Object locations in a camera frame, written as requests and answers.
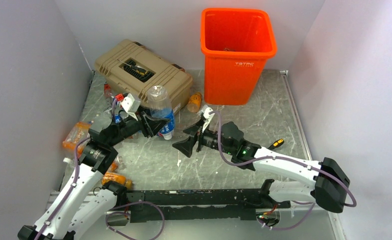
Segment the blue label water bottle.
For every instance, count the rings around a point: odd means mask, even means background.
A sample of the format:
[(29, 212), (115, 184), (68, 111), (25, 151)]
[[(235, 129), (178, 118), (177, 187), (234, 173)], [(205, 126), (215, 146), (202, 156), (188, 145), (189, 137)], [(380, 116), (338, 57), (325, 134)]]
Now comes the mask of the blue label water bottle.
[(162, 85), (154, 85), (147, 91), (147, 97), (151, 115), (154, 118), (170, 120), (158, 135), (165, 140), (171, 140), (175, 129), (175, 119), (167, 89)]

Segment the small orange juice bottle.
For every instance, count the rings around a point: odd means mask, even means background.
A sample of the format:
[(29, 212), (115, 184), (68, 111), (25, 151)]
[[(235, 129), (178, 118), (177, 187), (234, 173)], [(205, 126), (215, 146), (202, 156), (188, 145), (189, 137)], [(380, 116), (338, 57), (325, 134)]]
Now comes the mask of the small orange juice bottle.
[(202, 94), (200, 92), (196, 92), (189, 98), (189, 101), (186, 105), (187, 109), (191, 113), (197, 113), (200, 109), (201, 100), (202, 100)]

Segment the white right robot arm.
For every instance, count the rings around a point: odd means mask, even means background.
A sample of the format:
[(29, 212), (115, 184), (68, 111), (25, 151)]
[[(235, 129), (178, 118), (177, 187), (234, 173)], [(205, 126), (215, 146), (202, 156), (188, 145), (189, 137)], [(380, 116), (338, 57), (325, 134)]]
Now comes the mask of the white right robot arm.
[(221, 126), (221, 131), (203, 130), (196, 123), (184, 132), (185, 140), (173, 143), (173, 147), (186, 157), (191, 157), (193, 148), (202, 147), (218, 150), (220, 156), (228, 154), (227, 164), (241, 169), (263, 171), (282, 175), (290, 179), (283, 182), (268, 179), (259, 192), (261, 205), (270, 208), (275, 204), (296, 201), (312, 202), (333, 213), (342, 213), (348, 196), (350, 180), (339, 164), (332, 158), (322, 161), (304, 160), (273, 151), (279, 143), (263, 147), (244, 139), (244, 133), (233, 122)]

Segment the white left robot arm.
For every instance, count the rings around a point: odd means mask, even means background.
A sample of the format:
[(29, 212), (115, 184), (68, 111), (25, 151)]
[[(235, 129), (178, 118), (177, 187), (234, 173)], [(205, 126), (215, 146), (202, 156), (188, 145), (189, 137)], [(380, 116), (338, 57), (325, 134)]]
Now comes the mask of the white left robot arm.
[(97, 118), (88, 130), (81, 156), (74, 159), (74, 171), (67, 184), (33, 225), (19, 230), (18, 239), (78, 240), (106, 211), (123, 209), (128, 201), (127, 188), (113, 181), (104, 184), (84, 207), (81, 204), (117, 157), (116, 144), (137, 132), (153, 137), (169, 122), (168, 118), (150, 116), (147, 109), (121, 122), (102, 115)]

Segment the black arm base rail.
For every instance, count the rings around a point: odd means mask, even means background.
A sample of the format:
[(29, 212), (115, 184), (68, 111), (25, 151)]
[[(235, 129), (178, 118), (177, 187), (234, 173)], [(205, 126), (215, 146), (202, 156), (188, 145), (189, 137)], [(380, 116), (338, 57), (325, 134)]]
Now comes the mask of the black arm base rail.
[(160, 220), (240, 219), (253, 221), (268, 209), (289, 209), (289, 201), (275, 204), (259, 189), (131, 190), (114, 211), (127, 211), (132, 223)]

